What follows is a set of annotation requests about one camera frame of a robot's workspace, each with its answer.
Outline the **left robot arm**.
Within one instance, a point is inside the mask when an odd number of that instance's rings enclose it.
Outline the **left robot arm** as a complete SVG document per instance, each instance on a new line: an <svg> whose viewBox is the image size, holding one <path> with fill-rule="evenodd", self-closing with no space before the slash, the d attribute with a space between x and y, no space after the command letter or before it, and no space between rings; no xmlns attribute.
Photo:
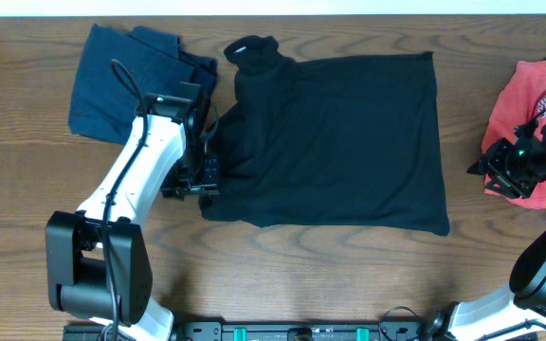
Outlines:
<svg viewBox="0 0 546 341"><path fill-rule="evenodd" d="M218 191L207 151L209 101L201 93L149 94L97 189L45 228L50 306L102 326L100 340L168 340L173 313L152 296L143 227L157 195L182 199Z"/></svg>

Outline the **black t-shirt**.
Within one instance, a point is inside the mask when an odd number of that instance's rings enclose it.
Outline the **black t-shirt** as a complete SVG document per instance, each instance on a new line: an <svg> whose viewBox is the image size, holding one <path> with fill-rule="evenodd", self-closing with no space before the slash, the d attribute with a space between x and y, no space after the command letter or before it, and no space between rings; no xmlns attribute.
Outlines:
<svg viewBox="0 0 546 341"><path fill-rule="evenodd" d="M448 234L431 53L298 62L253 35L225 55L235 102L210 141L220 182L203 218Z"/></svg>

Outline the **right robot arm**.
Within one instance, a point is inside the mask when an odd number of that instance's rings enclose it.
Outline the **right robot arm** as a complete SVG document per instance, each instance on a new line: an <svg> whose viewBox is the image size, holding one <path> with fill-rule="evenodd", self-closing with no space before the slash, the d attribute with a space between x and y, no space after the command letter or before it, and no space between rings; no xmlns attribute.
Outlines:
<svg viewBox="0 0 546 341"><path fill-rule="evenodd" d="M511 199L527 198L546 180L546 123L532 118L515 128L517 138L496 141L469 169L487 176L488 189ZM519 256L509 282L477 300L437 314L423 340L526 340L546 331L546 230Z"/></svg>

